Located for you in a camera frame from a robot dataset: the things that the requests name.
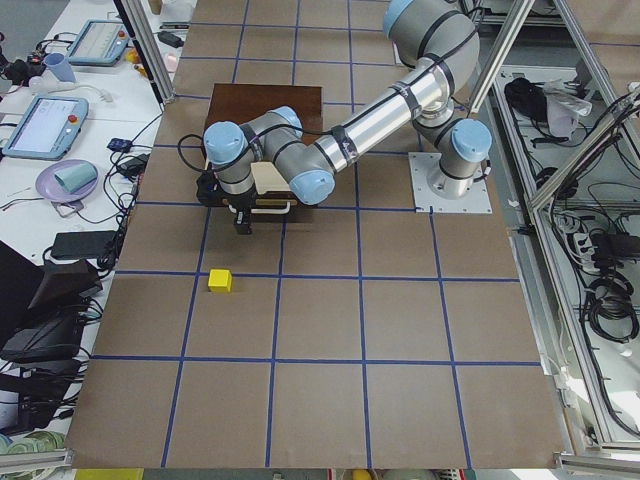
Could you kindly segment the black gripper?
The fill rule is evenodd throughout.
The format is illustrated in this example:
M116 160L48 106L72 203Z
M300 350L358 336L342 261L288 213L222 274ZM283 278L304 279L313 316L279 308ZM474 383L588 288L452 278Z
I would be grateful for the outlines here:
M234 212L234 228L239 235L252 234L251 210L256 205L257 190L251 188L240 194L225 193L223 201Z

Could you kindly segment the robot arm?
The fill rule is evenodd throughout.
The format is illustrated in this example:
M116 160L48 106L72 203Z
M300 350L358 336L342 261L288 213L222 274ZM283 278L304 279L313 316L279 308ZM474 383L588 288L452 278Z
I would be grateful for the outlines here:
M476 25L447 1L392 1L383 30L410 73L309 145L288 106L244 124L211 124L202 140L206 167L196 181L198 201L227 202L236 212L237 232L248 234L257 198L253 164L271 162L300 202L317 205L333 192L338 172L405 124L440 153L427 176L429 188L445 199L465 196L492 144L483 123L455 115L452 99L478 59Z

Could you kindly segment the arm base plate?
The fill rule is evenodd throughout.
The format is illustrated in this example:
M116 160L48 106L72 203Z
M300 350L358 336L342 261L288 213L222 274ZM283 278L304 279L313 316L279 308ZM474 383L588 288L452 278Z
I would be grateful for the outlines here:
M409 152L409 169L415 210L418 213L492 214L485 180L475 182L476 172L467 179L453 179L440 169L440 153Z

